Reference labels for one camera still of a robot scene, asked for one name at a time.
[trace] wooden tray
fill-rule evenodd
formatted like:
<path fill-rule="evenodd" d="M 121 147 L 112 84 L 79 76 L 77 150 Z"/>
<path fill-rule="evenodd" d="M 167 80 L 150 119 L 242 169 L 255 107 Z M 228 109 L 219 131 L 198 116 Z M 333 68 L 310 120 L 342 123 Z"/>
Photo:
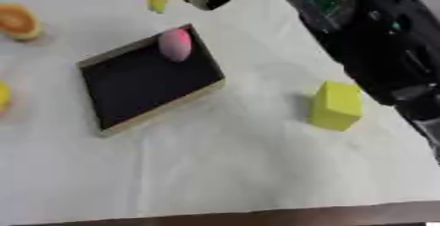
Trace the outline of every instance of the wooden tray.
<path fill-rule="evenodd" d="M 224 75 L 191 25 L 192 53 L 167 60 L 156 34 L 78 63 L 101 136 L 126 130 L 152 116 L 199 98 L 224 83 Z"/>

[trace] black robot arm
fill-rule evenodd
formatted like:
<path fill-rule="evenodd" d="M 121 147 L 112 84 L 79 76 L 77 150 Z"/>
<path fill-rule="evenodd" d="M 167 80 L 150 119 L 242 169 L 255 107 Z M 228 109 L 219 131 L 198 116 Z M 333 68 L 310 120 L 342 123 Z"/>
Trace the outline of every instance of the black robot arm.
<path fill-rule="evenodd" d="M 438 150 L 440 24 L 420 0 L 287 1 L 351 78 Z"/>

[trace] pink egg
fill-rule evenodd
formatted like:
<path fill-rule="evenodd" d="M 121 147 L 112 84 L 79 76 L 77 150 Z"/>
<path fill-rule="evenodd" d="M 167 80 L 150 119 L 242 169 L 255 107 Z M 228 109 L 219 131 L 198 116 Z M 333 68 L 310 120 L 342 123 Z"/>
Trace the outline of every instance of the pink egg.
<path fill-rule="evenodd" d="M 160 52 L 174 62 L 183 62 L 191 54 L 192 41 L 183 29 L 172 29 L 159 36 Z"/>

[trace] orange fruit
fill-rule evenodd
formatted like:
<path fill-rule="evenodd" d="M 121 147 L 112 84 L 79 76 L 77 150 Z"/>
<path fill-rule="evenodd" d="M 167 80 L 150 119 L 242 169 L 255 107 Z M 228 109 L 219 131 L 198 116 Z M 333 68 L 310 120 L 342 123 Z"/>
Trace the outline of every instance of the orange fruit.
<path fill-rule="evenodd" d="M 32 39 L 40 33 L 33 13 L 17 4 L 0 4 L 0 30 L 18 40 Z"/>

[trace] white table surface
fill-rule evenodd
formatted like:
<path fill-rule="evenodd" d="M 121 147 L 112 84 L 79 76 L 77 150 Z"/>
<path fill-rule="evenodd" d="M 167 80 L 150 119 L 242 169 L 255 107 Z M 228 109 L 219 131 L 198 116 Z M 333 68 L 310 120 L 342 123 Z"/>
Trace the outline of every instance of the white table surface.
<path fill-rule="evenodd" d="M 283 0 L 201 12 L 172 0 L 0 0 L 29 6 L 46 34 L 0 38 L 0 225 L 440 199 L 427 142 L 367 96 L 345 133 L 305 122 L 306 96 L 350 82 Z M 193 23 L 226 86 L 109 139 L 90 129 L 76 63 Z"/>

